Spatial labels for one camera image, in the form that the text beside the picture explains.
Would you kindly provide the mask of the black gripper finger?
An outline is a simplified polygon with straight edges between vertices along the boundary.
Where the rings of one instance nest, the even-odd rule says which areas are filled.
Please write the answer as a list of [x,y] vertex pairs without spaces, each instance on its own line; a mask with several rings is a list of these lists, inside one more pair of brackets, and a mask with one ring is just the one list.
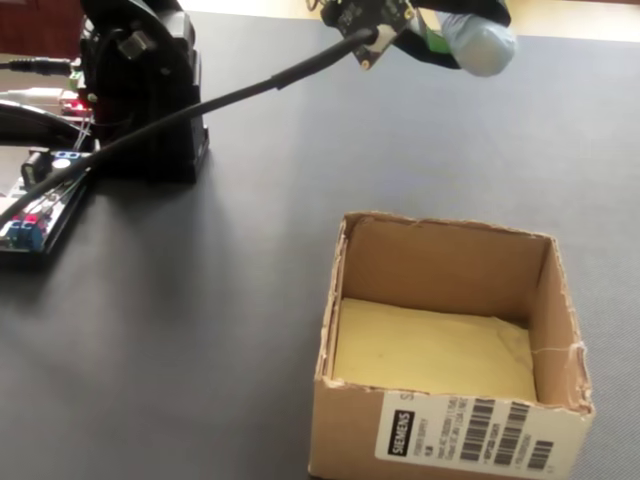
[[507,5],[499,0],[414,0],[414,6],[443,13],[476,15],[500,25],[511,24]]
[[461,69],[447,41],[431,29],[420,14],[395,38],[393,45],[420,62],[451,70]]

